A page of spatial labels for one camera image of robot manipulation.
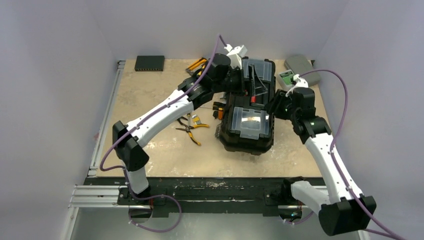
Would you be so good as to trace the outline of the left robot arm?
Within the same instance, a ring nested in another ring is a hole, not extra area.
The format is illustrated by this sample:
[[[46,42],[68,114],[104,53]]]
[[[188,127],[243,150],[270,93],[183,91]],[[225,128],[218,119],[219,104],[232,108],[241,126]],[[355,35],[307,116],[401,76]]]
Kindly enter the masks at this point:
[[[275,87],[275,63],[269,59],[242,57],[232,66],[232,58],[214,54],[206,65],[185,79],[172,94],[139,119],[112,127],[112,149],[123,162],[129,197],[138,205],[149,199],[145,165],[149,156],[144,147],[171,123],[212,100],[215,93],[231,93],[251,100],[255,81]]]

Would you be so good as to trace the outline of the black tool box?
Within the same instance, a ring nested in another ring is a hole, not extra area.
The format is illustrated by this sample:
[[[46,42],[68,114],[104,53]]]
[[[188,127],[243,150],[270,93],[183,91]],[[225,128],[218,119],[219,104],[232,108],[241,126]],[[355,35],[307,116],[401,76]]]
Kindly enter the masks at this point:
[[[258,77],[268,88],[268,93],[249,96],[248,65],[254,65]],[[246,94],[227,93],[224,116],[216,129],[216,137],[229,152],[252,155],[266,153],[274,144],[275,118],[265,110],[276,92],[276,65],[269,59],[242,59]]]

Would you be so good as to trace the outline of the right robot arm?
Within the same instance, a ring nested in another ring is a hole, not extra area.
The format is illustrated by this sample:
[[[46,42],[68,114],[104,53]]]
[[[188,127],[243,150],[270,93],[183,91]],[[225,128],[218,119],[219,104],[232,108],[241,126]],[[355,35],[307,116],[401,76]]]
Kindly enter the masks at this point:
[[[279,89],[265,106],[275,118],[288,120],[302,144],[311,153],[326,186],[326,193],[302,177],[286,180],[280,196],[288,204],[296,200],[316,214],[322,230],[335,236],[365,230],[377,208],[372,196],[365,196],[348,173],[327,121],[316,115],[315,92],[308,87],[292,91]]]

